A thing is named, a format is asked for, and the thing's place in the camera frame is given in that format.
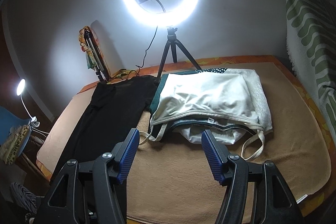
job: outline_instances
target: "black garment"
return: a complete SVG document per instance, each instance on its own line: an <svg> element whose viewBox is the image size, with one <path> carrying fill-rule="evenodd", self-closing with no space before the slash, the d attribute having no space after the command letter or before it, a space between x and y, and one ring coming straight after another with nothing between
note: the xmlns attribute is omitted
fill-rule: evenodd
<svg viewBox="0 0 336 224"><path fill-rule="evenodd" d="M159 82L157 77L145 75L116 84L99 83L58 160L51 182L67 160L95 160L124 141L131 128L137 126L143 110L151 104ZM125 218L126 181L115 189ZM87 193L93 193L92 189L87 189ZM88 203L94 205L93 194L89 194Z"/></svg>

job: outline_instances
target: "clothing tag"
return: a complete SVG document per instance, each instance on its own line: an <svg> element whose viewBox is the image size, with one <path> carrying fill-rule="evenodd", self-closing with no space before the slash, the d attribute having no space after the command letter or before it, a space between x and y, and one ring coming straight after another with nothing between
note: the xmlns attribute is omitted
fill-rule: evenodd
<svg viewBox="0 0 336 224"><path fill-rule="evenodd" d="M303 201L307 196L308 196L308 195L304 195L304 196L300 197L300 198L296 201L296 203L299 204L299 203L300 203L301 201Z"/></svg>

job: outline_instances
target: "silver bolt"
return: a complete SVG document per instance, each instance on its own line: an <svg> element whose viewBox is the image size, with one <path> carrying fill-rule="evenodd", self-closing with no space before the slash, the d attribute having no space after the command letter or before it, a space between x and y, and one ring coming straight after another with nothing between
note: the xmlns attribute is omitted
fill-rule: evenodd
<svg viewBox="0 0 336 224"><path fill-rule="evenodd" d="M239 160L239 156L237 154L230 154L230 159L232 160Z"/></svg>
<svg viewBox="0 0 336 224"><path fill-rule="evenodd" d="M67 161L67 165L68 165L68 166L72 166L72 165L74 165L74 164L76 164L76 160L68 160L68 161Z"/></svg>
<svg viewBox="0 0 336 224"><path fill-rule="evenodd" d="M266 164L267 167L274 167L274 163L272 161L270 161L270 160L267 160L265 162L265 164Z"/></svg>
<svg viewBox="0 0 336 224"><path fill-rule="evenodd" d="M112 153L110 153L110 152L105 152L104 154L103 154L103 158L104 159L109 159L109 158L111 158L112 157Z"/></svg>

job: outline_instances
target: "brown blanket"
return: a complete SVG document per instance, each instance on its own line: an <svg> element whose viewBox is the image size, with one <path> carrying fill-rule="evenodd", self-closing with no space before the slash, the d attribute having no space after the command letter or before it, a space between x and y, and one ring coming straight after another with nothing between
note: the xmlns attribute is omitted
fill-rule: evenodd
<svg viewBox="0 0 336 224"><path fill-rule="evenodd" d="M330 177L330 157L316 120L297 90L273 63L223 67L256 70L268 100L274 132L266 136L265 149L254 162L274 161L296 199L319 190ZM147 131L148 121L149 113L144 112L138 129ZM228 146L229 150L240 154L248 137ZM250 145L246 156L260 144ZM224 192L201 145L171 133L163 142L138 148L127 181L127 212L129 218L145 223L212 224ZM243 222L250 219L252 200L250 183Z"/></svg>

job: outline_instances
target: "tripod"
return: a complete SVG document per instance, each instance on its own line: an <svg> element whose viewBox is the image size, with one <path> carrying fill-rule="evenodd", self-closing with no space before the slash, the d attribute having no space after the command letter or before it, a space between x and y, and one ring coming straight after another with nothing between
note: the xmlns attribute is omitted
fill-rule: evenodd
<svg viewBox="0 0 336 224"><path fill-rule="evenodd" d="M167 35L167 43L165 45L165 48L163 50L163 55L159 67L159 71L157 73L157 77L161 77L163 66L166 62L167 54L169 51L169 47L171 48L171 54L173 56L173 62L177 63L177 56L176 56L176 45L180 48L180 50L184 53L184 55L190 60L190 62L194 65L196 69L201 69L199 64L195 61L195 59L191 56L190 52L183 46L183 44L176 38L175 32L177 31L177 28L169 27L167 29L168 35Z"/></svg>

